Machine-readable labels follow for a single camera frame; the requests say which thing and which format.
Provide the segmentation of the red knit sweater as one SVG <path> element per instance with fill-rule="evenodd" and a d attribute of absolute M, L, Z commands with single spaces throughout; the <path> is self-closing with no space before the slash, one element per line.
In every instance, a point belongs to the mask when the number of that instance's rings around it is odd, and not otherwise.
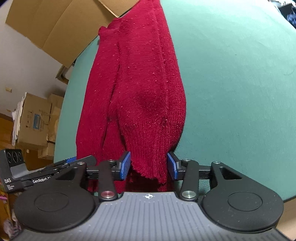
<path fill-rule="evenodd" d="M 99 46 L 76 135 L 77 158 L 98 163 L 129 151 L 132 169 L 118 192 L 166 192 L 167 153 L 181 137 L 186 98 L 159 1 L 139 1 L 98 32 Z"/>

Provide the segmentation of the green table cloth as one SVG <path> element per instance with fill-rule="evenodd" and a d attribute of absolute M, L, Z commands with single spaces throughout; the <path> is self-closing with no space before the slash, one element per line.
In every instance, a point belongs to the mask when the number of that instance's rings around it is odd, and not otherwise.
<path fill-rule="evenodd" d="M 186 98 L 174 153 L 221 161 L 295 196 L 295 28 L 269 1 L 159 1 Z M 54 160 L 77 157 L 76 135 L 99 35 L 66 89 Z"/>

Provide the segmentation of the large cardboard sheet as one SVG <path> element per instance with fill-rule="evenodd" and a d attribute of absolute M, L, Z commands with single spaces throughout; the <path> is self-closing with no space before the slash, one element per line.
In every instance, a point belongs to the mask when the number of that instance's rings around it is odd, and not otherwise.
<path fill-rule="evenodd" d="M 136 1 L 13 1 L 6 24 L 56 61 L 70 67 L 98 30 Z"/>

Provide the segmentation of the stacked cardboard boxes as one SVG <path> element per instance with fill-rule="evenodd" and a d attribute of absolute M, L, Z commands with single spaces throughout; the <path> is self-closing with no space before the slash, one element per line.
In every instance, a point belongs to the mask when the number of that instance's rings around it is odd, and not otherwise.
<path fill-rule="evenodd" d="M 55 94 L 44 99 L 26 92 L 13 111 L 11 144 L 37 151 L 38 158 L 53 160 L 63 100 Z"/>

